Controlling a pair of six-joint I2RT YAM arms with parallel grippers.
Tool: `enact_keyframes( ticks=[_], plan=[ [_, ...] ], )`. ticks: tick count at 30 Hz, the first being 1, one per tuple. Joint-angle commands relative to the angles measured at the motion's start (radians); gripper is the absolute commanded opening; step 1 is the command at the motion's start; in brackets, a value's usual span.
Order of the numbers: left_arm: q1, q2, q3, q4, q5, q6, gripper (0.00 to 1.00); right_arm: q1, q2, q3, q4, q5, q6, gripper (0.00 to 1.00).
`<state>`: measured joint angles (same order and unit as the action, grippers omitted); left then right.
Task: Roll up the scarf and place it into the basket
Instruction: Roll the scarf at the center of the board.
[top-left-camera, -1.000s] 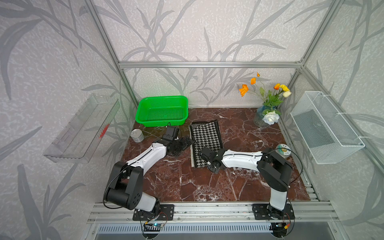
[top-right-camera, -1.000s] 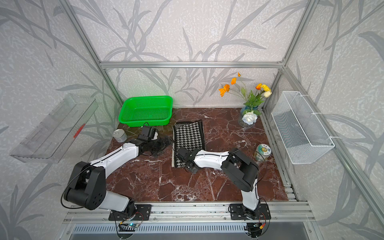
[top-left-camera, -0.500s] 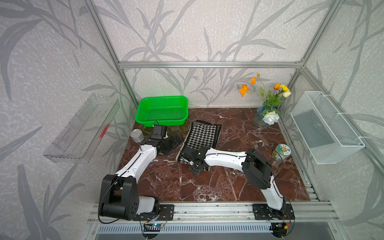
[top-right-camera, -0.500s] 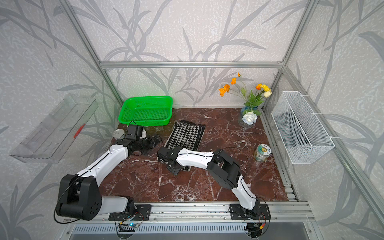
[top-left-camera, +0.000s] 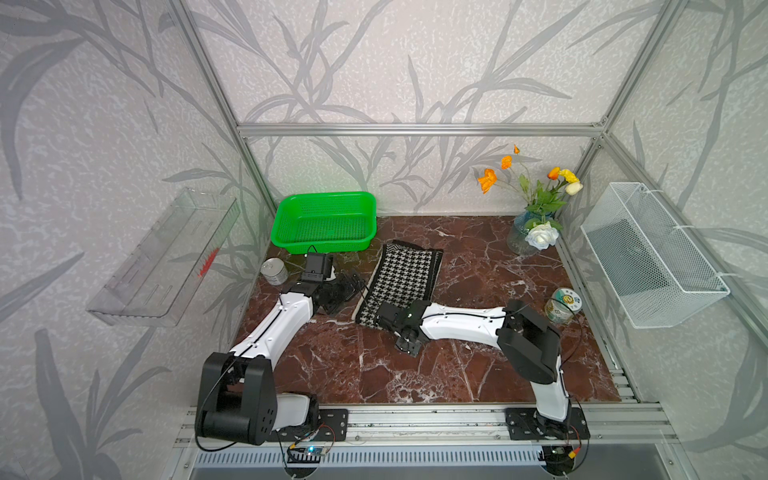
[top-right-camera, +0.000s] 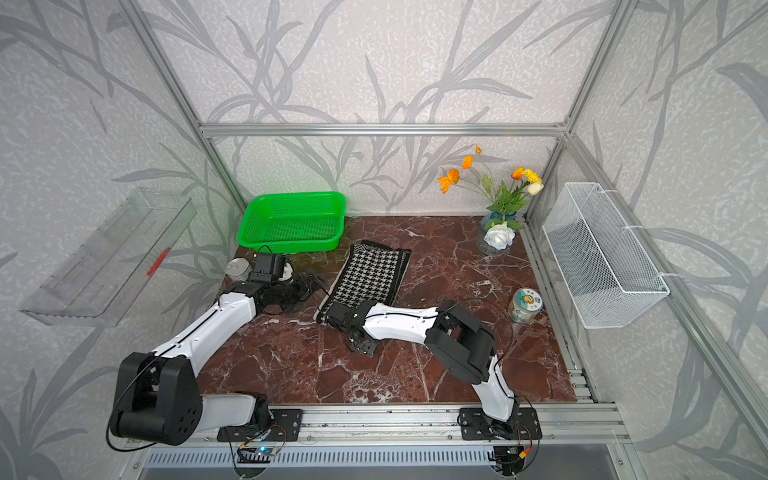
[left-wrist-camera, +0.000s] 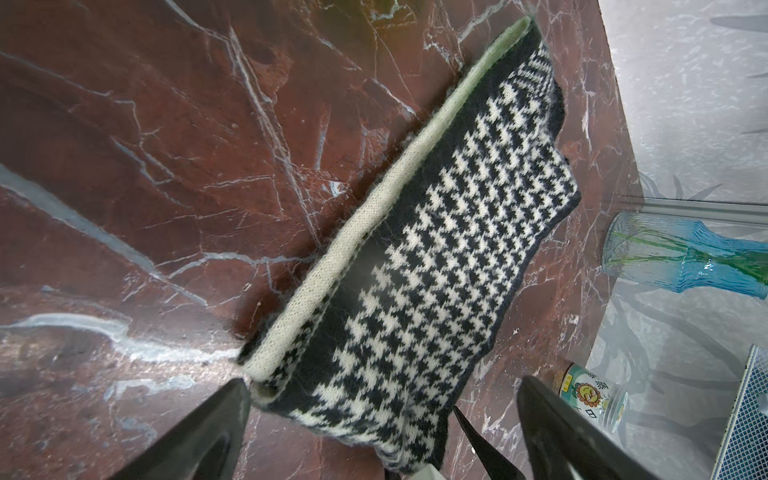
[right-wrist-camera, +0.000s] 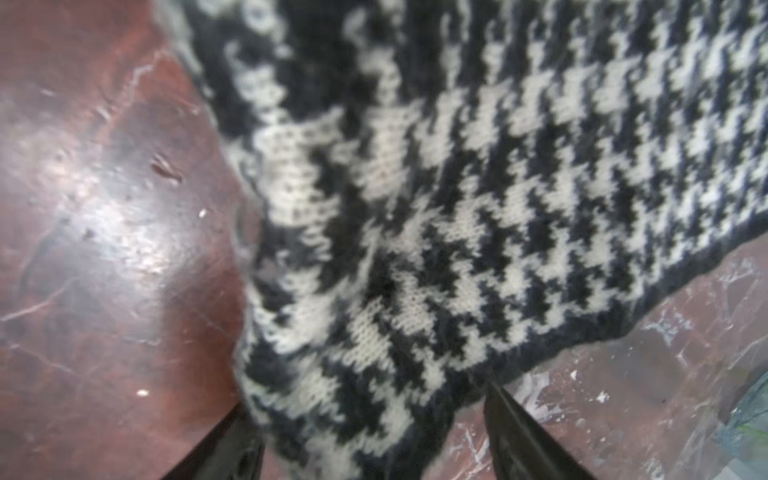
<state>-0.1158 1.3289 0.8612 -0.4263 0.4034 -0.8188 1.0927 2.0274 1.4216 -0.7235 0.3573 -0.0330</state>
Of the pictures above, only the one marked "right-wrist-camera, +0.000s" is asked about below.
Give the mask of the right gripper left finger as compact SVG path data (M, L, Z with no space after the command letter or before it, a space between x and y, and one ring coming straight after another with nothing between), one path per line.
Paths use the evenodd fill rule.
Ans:
M237 404L163 480L261 477L265 444L242 404Z

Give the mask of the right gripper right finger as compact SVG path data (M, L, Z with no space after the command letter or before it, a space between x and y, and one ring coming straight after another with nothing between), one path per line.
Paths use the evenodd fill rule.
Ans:
M495 382L486 385L483 414L498 479L595 479Z

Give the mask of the black white knitted scarf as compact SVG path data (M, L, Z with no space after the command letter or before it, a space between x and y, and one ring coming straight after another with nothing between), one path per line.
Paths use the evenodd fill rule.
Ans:
M763 1L158 1L260 235L235 381L293 479L417 479L458 410L767 230Z

